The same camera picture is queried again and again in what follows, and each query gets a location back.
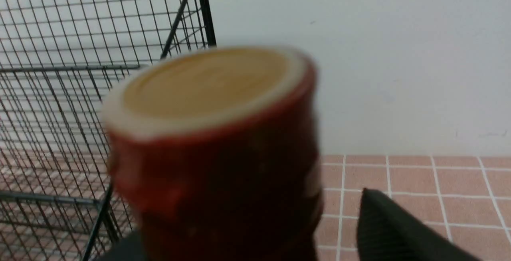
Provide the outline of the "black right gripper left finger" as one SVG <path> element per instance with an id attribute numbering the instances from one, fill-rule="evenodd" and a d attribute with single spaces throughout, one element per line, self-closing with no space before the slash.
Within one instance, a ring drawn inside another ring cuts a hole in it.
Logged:
<path id="1" fill-rule="evenodd" d="M 139 231 L 133 231 L 115 243 L 95 261 L 145 261 L 146 254 Z"/>

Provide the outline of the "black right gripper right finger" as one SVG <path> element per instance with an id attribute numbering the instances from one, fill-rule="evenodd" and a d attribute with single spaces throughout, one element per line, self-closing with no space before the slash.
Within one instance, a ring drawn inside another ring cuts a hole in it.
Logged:
<path id="1" fill-rule="evenodd" d="M 364 188 L 357 224 L 361 261 L 476 261 L 379 190 Z"/>

